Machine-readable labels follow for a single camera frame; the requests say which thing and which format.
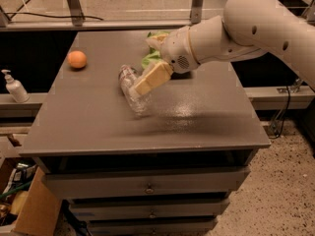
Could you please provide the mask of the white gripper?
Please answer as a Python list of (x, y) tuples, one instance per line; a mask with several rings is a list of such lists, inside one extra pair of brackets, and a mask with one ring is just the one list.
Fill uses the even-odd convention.
[(159, 50), (163, 61), (151, 62), (136, 80), (133, 89), (138, 96), (168, 82), (173, 71), (184, 74), (200, 66), (191, 49), (189, 27), (174, 30), (170, 34), (164, 31), (150, 32), (146, 43), (150, 48)]

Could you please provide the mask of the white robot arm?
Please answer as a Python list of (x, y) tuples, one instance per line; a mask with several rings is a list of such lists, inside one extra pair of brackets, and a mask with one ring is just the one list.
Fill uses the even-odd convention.
[(315, 29), (278, 0), (227, 0), (222, 16), (151, 38), (161, 60), (131, 87), (139, 97), (212, 61), (242, 61), (269, 52), (315, 89)]

